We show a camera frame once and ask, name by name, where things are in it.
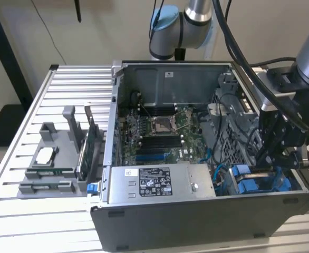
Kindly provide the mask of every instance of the green circuit board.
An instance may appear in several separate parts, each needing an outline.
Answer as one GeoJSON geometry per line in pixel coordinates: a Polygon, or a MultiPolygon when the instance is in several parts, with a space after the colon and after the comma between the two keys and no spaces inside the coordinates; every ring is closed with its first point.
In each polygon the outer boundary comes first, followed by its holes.
{"type": "Polygon", "coordinates": [[[182,162],[196,164],[207,156],[204,137],[199,130],[197,114],[193,113],[191,108],[178,108],[176,114],[171,117],[140,117],[130,113],[122,119],[122,122],[126,122],[126,124],[120,125],[122,127],[123,166],[182,162]],[[161,129],[157,128],[158,132],[155,132],[156,120],[165,118],[167,122],[170,120],[170,126],[163,124],[161,129]],[[181,147],[164,148],[166,156],[164,161],[136,162],[136,151],[140,148],[141,136],[167,135],[180,136],[182,139],[181,147]]]}

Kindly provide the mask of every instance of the power supply label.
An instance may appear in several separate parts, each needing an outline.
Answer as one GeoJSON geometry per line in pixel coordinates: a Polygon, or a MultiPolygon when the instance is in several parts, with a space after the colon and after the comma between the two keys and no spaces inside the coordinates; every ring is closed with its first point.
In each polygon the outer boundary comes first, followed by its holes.
{"type": "Polygon", "coordinates": [[[172,195],[170,169],[139,169],[139,194],[142,197],[172,195]]]}

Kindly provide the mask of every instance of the aluminum extrusion table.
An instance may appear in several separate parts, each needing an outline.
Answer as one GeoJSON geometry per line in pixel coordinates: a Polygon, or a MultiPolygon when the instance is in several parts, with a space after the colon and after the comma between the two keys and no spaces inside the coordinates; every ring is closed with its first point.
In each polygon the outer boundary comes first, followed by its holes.
{"type": "MultiPolygon", "coordinates": [[[[83,104],[90,102],[95,122],[106,130],[111,89],[109,66],[60,66],[48,72],[0,164],[0,252],[103,251],[87,198],[20,200],[16,194],[40,141],[41,124],[53,121],[56,129],[68,129],[63,106],[75,105],[76,120],[87,129],[83,104]]],[[[290,218],[268,239],[140,252],[309,252],[309,212],[290,218]]]]}

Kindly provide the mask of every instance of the screw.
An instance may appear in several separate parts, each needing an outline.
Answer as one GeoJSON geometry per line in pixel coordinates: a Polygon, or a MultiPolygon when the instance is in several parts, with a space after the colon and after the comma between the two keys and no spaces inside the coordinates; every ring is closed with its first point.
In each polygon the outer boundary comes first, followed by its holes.
{"type": "Polygon", "coordinates": [[[193,192],[196,192],[198,190],[198,185],[196,183],[192,183],[191,187],[193,192]]]}

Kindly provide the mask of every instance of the black antenna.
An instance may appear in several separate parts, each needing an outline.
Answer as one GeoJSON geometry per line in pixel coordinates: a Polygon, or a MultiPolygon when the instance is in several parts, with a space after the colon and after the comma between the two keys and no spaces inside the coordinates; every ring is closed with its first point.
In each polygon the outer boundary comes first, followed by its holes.
{"type": "Polygon", "coordinates": [[[76,7],[76,13],[77,13],[77,20],[81,22],[82,16],[81,16],[80,0],[75,0],[75,7],[76,7]]]}

